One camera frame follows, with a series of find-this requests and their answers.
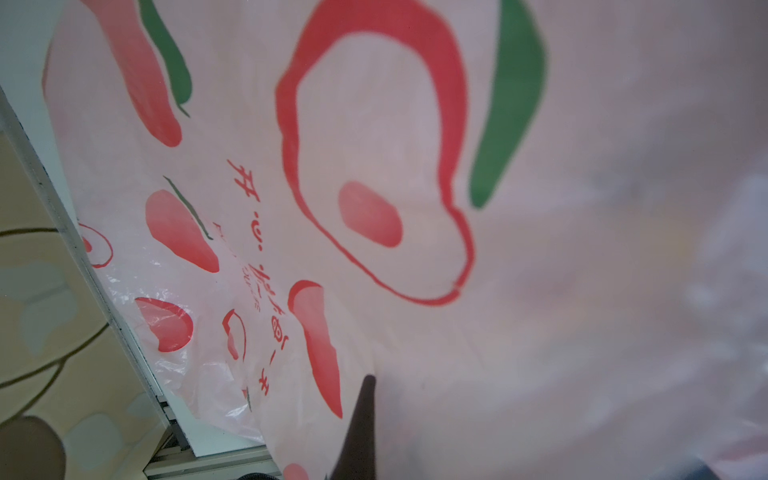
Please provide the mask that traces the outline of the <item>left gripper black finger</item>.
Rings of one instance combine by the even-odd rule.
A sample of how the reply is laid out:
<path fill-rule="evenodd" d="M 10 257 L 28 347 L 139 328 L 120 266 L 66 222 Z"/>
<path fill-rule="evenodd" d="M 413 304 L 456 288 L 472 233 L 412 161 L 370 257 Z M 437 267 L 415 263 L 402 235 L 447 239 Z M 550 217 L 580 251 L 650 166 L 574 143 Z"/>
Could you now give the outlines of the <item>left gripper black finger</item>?
<path fill-rule="evenodd" d="M 367 375 L 361 384 L 339 459 L 331 480 L 375 480 L 375 389 L 376 378 Z"/>

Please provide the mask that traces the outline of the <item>pink plastic bag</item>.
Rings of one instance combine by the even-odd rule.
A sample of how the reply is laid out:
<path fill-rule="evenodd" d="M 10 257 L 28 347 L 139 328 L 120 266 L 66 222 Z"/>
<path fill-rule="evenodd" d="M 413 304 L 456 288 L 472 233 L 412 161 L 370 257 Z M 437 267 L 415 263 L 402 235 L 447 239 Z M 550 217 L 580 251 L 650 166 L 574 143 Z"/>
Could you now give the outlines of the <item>pink plastic bag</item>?
<path fill-rule="evenodd" d="M 201 420 L 330 476 L 767 475 L 763 1 L 72 1 L 98 279 Z"/>

